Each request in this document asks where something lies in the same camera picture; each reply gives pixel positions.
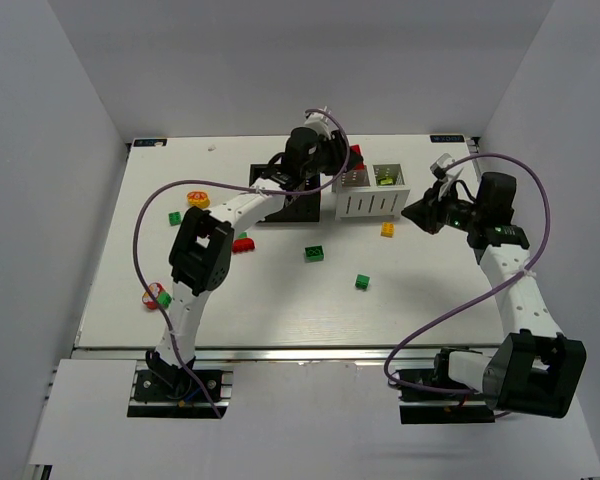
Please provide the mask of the red arched lego green top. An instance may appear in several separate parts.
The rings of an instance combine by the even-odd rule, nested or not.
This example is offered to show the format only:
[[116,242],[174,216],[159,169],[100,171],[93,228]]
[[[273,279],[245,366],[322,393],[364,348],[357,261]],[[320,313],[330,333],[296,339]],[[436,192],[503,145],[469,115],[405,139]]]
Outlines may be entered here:
[[256,249],[255,242],[246,232],[240,233],[232,243],[233,254],[246,253]]

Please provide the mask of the lime small lego brick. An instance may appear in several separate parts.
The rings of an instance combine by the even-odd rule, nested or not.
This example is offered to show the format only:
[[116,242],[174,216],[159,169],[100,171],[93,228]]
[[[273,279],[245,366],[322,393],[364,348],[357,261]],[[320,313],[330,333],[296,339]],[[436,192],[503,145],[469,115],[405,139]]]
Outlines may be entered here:
[[376,176],[376,181],[379,186],[390,186],[394,184],[394,178],[386,172],[379,173]]

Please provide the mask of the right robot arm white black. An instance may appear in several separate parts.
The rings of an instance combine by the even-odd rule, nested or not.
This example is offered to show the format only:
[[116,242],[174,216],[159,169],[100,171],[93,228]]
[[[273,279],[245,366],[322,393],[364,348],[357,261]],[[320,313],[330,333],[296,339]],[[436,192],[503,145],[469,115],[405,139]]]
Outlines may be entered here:
[[566,337],[548,311],[531,272],[529,241],[512,224],[514,177],[488,172],[477,195],[463,200],[457,180],[438,179],[403,217],[436,234],[453,227],[467,243],[492,289],[504,339],[492,356],[468,348],[444,348],[433,371],[402,386],[445,396],[482,397],[490,410],[562,418],[569,410],[587,354]]

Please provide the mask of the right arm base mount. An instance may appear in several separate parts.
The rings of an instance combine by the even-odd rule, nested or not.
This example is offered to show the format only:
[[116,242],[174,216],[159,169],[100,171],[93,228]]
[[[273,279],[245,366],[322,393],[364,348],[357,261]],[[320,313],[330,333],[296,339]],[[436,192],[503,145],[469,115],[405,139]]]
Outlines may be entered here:
[[[450,348],[443,348],[429,368],[402,368],[396,373],[403,382],[420,387],[464,390],[462,385],[448,376]],[[491,424],[496,414],[488,408],[478,393],[451,394],[424,391],[403,385],[399,390],[399,413],[402,425],[465,425]]]

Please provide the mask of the red rounded lego block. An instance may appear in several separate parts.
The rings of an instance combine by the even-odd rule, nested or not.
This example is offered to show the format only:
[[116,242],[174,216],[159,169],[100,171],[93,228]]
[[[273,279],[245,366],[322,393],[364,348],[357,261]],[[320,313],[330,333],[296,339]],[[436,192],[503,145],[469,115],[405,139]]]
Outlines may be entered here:
[[348,171],[364,170],[364,158],[359,145],[351,145],[349,149]]

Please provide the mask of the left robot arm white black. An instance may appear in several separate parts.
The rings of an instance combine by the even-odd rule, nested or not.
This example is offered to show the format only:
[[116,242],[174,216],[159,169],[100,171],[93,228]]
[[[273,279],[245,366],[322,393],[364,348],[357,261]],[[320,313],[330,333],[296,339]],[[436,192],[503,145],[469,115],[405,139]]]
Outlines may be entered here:
[[276,154],[248,189],[210,209],[190,208],[184,215],[169,254],[172,300],[158,346],[146,353],[151,373],[170,398],[190,394],[195,343],[210,294],[229,274],[238,234],[309,196],[307,181],[319,175],[336,178],[363,162],[357,147],[333,131],[324,136],[309,127],[294,129],[285,150]]

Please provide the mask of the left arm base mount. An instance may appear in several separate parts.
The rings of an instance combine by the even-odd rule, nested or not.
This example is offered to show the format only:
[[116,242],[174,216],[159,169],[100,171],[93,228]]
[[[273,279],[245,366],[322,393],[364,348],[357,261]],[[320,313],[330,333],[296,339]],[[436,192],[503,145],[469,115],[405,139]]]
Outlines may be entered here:
[[137,369],[127,408],[128,418],[219,420],[226,413],[232,394],[233,372],[220,369],[195,370],[214,407],[200,385],[185,375],[175,389],[148,368]]

